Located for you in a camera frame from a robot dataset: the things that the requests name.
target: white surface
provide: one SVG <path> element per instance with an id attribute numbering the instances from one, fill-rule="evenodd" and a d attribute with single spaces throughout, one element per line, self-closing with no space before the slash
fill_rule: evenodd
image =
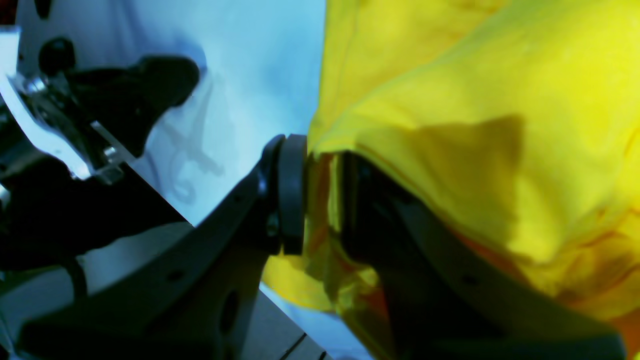
<path id="1" fill-rule="evenodd" d="M 18 43 L 20 28 L 17 26 L 0 26 L 0 74 L 14 76 L 18 66 Z"/>
<path id="2" fill-rule="evenodd" d="M 250 171 L 272 137 L 306 134 L 317 106 L 324 0 L 55 0 L 48 21 L 22 1 L 18 22 L 19 69 L 27 76 L 40 46 L 61 35 L 75 44 L 81 68 L 127 66 L 154 53 L 199 63 L 193 96 L 165 114 L 134 166 L 192 224 Z M 113 267 L 124 251 L 91 262 Z M 105 276 L 116 278 L 113 271 Z M 278 305 L 336 360 L 368 359 L 336 318 Z"/>

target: cable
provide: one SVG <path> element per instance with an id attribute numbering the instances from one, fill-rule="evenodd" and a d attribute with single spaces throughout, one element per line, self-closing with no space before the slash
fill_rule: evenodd
<path id="1" fill-rule="evenodd" d="M 71 284 L 74 289 L 74 301 L 86 299 L 89 296 L 88 286 L 86 282 L 86 274 L 84 269 L 75 256 L 67 253 L 65 249 L 57 246 L 55 243 L 21 243 L 17 246 L 21 250 L 46 256 L 62 266 L 71 278 Z"/>

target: yellow cloth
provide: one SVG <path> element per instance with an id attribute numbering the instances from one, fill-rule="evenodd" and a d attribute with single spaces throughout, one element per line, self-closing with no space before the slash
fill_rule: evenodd
<path id="1" fill-rule="evenodd" d="M 274 290 L 392 357 L 375 273 L 336 241 L 351 151 L 534 289 L 640 307 L 639 1 L 328 0 L 324 47 L 305 253 L 269 262 Z"/>

